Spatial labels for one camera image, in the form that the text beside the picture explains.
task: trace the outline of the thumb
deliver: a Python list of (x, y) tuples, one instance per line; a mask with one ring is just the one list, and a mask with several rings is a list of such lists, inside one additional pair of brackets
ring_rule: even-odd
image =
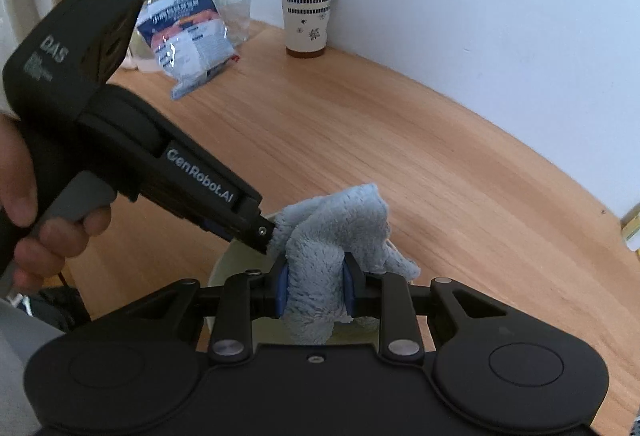
[(14, 122), (0, 114), (0, 203), (14, 225), (27, 227), (38, 213), (29, 149)]

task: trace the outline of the wooden table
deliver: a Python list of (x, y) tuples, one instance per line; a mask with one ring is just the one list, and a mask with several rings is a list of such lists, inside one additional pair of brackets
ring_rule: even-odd
[[(418, 283), (449, 276), (587, 340), (610, 372), (594, 428), (626, 436), (640, 404), (640, 262), (618, 220), (431, 89), (340, 51), (291, 58), (283, 32), (264, 24), (254, 35), (237, 66), (178, 101), (160, 74), (113, 80), (257, 188), (264, 213), (375, 181), (392, 241), (422, 268)], [(94, 316), (178, 278), (205, 282), (225, 249), (145, 199), (113, 208), (111, 228), (70, 263)]]

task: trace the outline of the gray sleeve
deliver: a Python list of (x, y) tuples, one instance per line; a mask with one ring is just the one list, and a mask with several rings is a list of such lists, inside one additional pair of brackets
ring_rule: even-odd
[(8, 114), (9, 116), (15, 116), (14, 112), (11, 110), (11, 106), (6, 99), (6, 94), (4, 93), (4, 86), (2, 85), (2, 77), (0, 76), (0, 114)]
[(40, 346), (62, 332), (0, 300), (0, 335), (24, 365)]
[(0, 436), (31, 436), (40, 428), (22, 388), (24, 365), (61, 334), (0, 300)]

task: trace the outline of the clear plastic cup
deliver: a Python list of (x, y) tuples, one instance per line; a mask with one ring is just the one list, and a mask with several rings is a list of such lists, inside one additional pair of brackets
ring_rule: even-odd
[(251, 0), (216, 0), (218, 12), (225, 21), (226, 36), (234, 46), (249, 38)]

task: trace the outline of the das logo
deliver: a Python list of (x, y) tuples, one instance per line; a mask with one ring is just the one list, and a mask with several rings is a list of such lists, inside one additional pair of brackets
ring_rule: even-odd
[(53, 35), (49, 35), (45, 38), (41, 45), (40, 49), (47, 54), (50, 54), (51, 58), (53, 58), (57, 63), (62, 62), (66, 54), (69, 52), (67, 48), (60, 45), (60, 42), (57, 42)]

